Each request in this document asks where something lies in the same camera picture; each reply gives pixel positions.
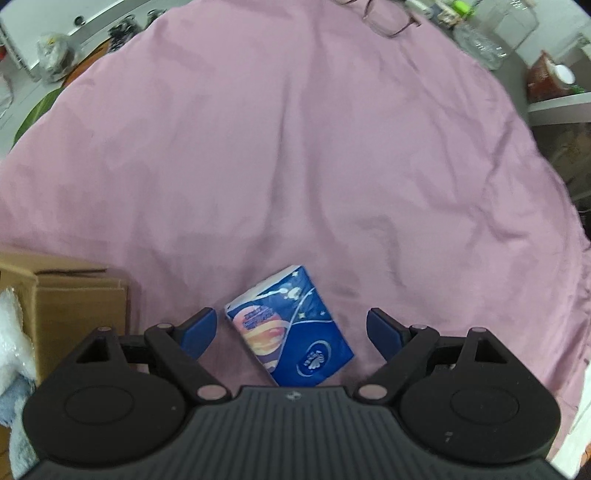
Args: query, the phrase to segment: plastic bag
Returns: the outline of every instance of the plastic bag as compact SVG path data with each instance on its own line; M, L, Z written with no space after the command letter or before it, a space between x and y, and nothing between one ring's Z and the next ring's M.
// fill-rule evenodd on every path
M353 358L301 265L251 288L226 315L279 386L313 387Z
M70 37L61 33L42 35L37 41L41 77L56 82L68 75L78 61L78 48Z
M33 381L37 378L33 344L22 332L21 306L14 290L8 288L0 293L0 386L5 385L0 394L16 374Z

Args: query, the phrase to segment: wall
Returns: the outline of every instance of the wall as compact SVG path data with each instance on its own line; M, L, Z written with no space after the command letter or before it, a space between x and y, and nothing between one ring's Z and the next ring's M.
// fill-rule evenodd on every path
M542 49L554 57L560 56L583 27L591 27L591 18L573 0L535 0L535 3L540 26L518 50L529 65L538 59Z

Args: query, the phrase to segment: cardboard box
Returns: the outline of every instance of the cardboard box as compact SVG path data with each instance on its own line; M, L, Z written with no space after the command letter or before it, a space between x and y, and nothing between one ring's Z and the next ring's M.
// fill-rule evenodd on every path
M4 452L0 455L0 478L4 480L4 477L10 476L12 471L10 470L10 460L8 459L8 452Z
M108 325L125 334L127 283L108 276L104 265L0 245L0 291L9 287L33 342L38 382L93 329ZM0 427L0 452L8 448L7 434Z

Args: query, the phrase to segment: white shelf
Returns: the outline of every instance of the white shelf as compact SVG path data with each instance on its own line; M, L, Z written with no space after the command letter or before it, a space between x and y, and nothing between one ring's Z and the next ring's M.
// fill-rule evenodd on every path
M591 93L533 103L528 111L532 127L591 122Z

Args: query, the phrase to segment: green leaf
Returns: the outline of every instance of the green leaf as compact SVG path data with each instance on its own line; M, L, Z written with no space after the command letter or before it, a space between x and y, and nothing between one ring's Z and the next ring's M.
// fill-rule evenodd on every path
M39 120L44 113L47 113L51 106L55 103L59 94L63 91L64 87L60 87L57 90L53 90L49 92L41 102L35 105L35 108L31 110L31 112L25 118L25 121L22 123L21 127L18 129L17 134L14 136L14 143L12 146L16 145L18 140L24 135L24 133L31 128L31 126Z

